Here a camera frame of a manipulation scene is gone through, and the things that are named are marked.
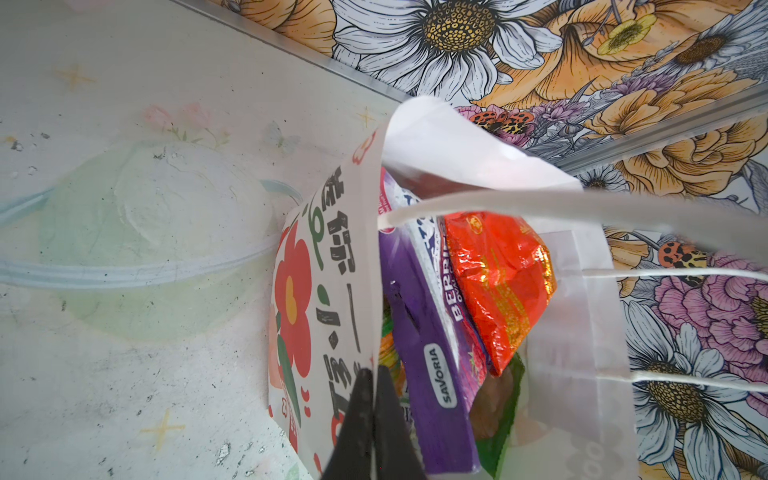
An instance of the red printed flower outline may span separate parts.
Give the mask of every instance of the red printed flower outline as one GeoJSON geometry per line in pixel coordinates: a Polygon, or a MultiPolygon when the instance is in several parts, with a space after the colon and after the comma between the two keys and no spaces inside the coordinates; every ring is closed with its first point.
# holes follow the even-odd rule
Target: red printed flower outline
{"type": "Polygon", "coordinates": [[[352,155],[352,163],[355,165],[360,165],[362,163],[362,159],[366,157],[368,149],[370,149],[371,145],[373,145],[374,139],[376,139],[375,131],[371,134],[370,137],[366,138],[366,141],[364,141],[362,145],[357,147],[357,150],[355,150],[355,153],[352,155]]]}
{"type": "Polygon", "coordinates": [[[280,336],[290,362],[289,366],[283,364],[282,367],[295,365],[299,375],[306,378],[312,362],[310,322],[306,317],[312,297],[312,269],[306,243],[304,240],[296,242],[297,227],[298,223],[290,229],[284,260],[277,265],[275,304],[280,312],[280,336]]]}

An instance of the yellow cross mark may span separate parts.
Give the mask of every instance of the yellow cross mark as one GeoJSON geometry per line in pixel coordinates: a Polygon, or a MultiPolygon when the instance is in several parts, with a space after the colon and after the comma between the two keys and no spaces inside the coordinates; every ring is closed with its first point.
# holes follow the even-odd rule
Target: yellow cross mark
{"type": "Polygon", "coordinates": [[[95,83],[93,78],[80,76],[80,65],[72,65],[69,71],[54,70],[57,77],[69,82],[69,91],[74,91],[78,83],[95,83]]]}
{"type": "Polygon", "coordinates": [[[139,433],[157,433],[157,444],[154,447],[155,452],[159,452],[163,447],[165,441],[165,434],[168,430],[184,430],[186,425],[168,425],[168,417],[170,417],[170,409],[165,410],[163,416],[163,422],[156,429],[141,429],[139,433]]]}
{"type": "Polygon", "coordinates": [[[366,107],[365,113],[357,114],[357,116],[362,118],[362,121],[365,122],[365,124],[366,124],[366,128],[368,128],[368,121],[375,120],[374,117],[371,117],[370,115],[368,115],[368,107],[366,107]]]}

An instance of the white daisy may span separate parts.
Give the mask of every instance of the white daisy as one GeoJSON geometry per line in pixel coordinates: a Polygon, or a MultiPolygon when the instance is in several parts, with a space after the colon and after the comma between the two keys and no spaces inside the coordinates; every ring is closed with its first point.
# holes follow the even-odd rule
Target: white daisy
{"type": "Polygon", "coordinates": [[[629,191],[629,184],[621,176],[621,172],[616,170],[613,165],[595,168],[583,174],[576,175],[581,180],[584,188],[594,188],[595,190],[608,190],[609,192],[629,191]]]}
{"type": "Polygon", "coordinates": [[[729,410],[749,393],[707,385],[706,379],[743,381],[722,372],[720,352],[701,349],[696,329],[689,323],[683,324],[673,339],[648,306],[629,302],[624,308],[633,370],[702,379],[700,385],[657,381],[633,385],[639,459],[648,465],[662,464],[676,480],[680,479],[680,469],[674,457],[675,447],[682,448],[694,480],[740,478],[728,458],[726,444],[768,463],[768,445],[729,410]],[[677,436],[682,428],[685,433],[681,441],[677,436]]]}
{"type": "Polygon", "coordinates": [[[334,34],[333,57],[400,90],[450,100],[491,93],[511,77],[496,70],[486,45],[512,68],[534,70],[562,38],[519,20],[555,0],[333,0],[350,23],[334,34]]]}
{"type": "Polygon", "coordinates": [[[702,31],[693,45],[659,69],[664,73],[686,74],[710,70],[748,53],[768,40],[768,0],[755,0],[736,15],[728,15],[702,31]]]}

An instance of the paint chip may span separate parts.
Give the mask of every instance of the paint chip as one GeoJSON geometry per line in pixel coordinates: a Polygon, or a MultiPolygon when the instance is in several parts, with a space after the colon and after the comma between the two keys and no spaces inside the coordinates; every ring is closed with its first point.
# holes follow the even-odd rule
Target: paint chip
{"type": "Polygon", "coordinates": [[[223,463],[224,459],[226,457],[230,456],[230,444],[225,443],[221,446],[219,449],[219,458],[216,459],[216,466],[219,466],[223,463]]]}

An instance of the purple snack package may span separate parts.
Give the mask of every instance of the purple snack package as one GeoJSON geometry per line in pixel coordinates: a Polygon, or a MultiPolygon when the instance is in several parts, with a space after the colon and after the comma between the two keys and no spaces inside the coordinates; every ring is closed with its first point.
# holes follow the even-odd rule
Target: purple snack package
{"type": "MultiPolygon", "coordinates": [[[[379,212],[419,199],[382,169],[379,212]]],[[[428,474],[480,469],[469,410],[487,373],[439,223],[422,218],[379,231],[392,336],[406,370],[410,409],[428,474]]]]}

